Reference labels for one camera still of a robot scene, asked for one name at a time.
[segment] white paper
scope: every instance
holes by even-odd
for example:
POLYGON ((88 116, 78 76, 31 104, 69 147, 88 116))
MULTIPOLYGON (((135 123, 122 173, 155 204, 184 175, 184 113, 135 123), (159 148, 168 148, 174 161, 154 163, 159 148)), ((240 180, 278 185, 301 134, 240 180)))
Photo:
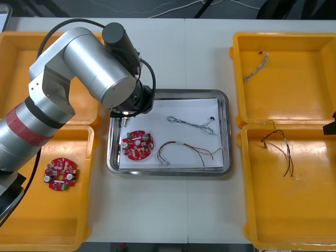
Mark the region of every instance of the white paper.
MULTIPOLYGON (((192 99, 192 100, 155 100, 153 109, 148 114, 140 114, 131 118, 127 126, 121 130, 121 139, 127 138, 127 132, 143 130, 152 134, 154 149, 149 157, 141 161, 130 160, 120 153, 120 169, 153 169, 153 168, 199 168, 203 167, 198 154, 192 149, 179 145, 169 144, 164 147, 162 156, 170 165, 161 166, 157 160, 157 153, 162 144, 169 141, 179 141, 211 152, 222 147, 219 131, 218 101, 217 99, 192 99), (170 123, 167 117, 192 123, 203 124, 214 117, 215 121, 208 126, 215 135, 208 135, 201 129, 183 123, 170 123)), ((210 155, 202 155, 205 167, 223 167, 222 151, 210 155)))

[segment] gray floor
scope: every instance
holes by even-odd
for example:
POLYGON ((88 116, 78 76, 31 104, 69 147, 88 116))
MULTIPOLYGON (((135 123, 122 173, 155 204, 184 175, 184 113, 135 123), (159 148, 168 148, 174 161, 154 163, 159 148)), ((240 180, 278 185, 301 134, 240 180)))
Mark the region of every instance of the gray floor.
MULTIPOLYGON (((122 17, 148 18, 153 15, 178 8, 195 0, 53 0, 70 17, 122 17)), ((238 0, 241 3, 260 8, 266 0, 238 0)), ((289 13, 287 19, 300 19, 302 6, 305 0, 298 0, 289 13)), ((324 2, 318 0, 317 8, 324 2)), ((35 4, 35 7, 46 17, 54 17, 47 8, 35 4)), ((196 3, 189 7, 169 12, 160 18, 193 18, 202 7, 196 3)), ((213 19, 255 19, 258 10, 233 3, 230 0, 210 6, 202 18, 213 19)))
MULTIPOLYGON (((252 245, 245 244, 126 244, 127 252, 254 252, 252 245)), ((83 243, 76 252, 119 252, 116 243, 83 243)))

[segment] yellow plastic tray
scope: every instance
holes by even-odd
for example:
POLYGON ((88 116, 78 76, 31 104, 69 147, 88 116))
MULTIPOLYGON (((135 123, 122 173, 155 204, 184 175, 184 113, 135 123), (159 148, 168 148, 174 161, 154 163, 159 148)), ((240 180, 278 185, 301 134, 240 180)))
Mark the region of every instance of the yellow plastic tray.
POLYGON ((273 125, 244 126, 237 136, 245 182, 245 235, 260 250, 336 249, 336 136, 321 125, 278 125, 291 149, 294 177, 273 125))
MULTIPOLYGON (((62 33, 55 33, 47 49, 62 33)), ((37 50, 46 33, 5 31, 0 34, 0 118, 28 96, 29 67, 35 62, 37 50)), ((96 35, 101 41, 101 34, 96 35)), ((99 102, 76 77, 70 85, 70 104, 76 115, 67 124, 96 127, 99 122, 99 102)))
POLYGON ((236 33, 234 61, 239 127, 327 124, 336 111, 336 34, 236 33), (247 82, 269 53, 270 62, 247 82))
MULTIPOLYGON (((0 228, 1 251, 74 251, 89 235, 89 182, 98 141, 85 125, 66 125, 43 148, 28 193, 0 228), (45 167, 55 158, 68 158, 78 165, 73 187, 56 192, 43 181, 45 167)), ((35 157, 21 170, 27 180, 35 157)))

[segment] blue wire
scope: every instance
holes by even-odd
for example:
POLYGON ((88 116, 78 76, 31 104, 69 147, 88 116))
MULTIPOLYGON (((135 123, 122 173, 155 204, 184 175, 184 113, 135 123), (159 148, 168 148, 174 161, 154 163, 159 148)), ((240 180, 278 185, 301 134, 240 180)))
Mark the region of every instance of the blue wire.
POLYGON ((204 133, 208 134, 208 135, 213 135, 214 134, 214 130, 210 127, 208 127, 208 125, 215 121, 215 119, 213 117, 210 118, 210 121, 208 121, 207 123, 203 123, 202 125, 197 125, 197 124, 192 124, 192 123, 188 123, 185 122, 183 120, 177 119, 175 117, 167 117, 168 122, 172 122, 172 123, 183 123, 183 124, 187 124, 196 128, 199 128, 200 130, 202 130, 204 133))

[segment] red band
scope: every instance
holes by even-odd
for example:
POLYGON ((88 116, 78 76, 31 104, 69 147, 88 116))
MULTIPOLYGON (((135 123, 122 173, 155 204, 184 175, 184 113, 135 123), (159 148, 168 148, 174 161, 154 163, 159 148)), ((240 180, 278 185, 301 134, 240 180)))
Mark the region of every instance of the red band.
POLYGON ((6 122, 8 127, 20 138, 25 140, 27 143, 34 146, 45 145, 53 136, 39 135, 25 126, 17 117, 16 108, 11 110, 8 115, 6 115, 6 122))

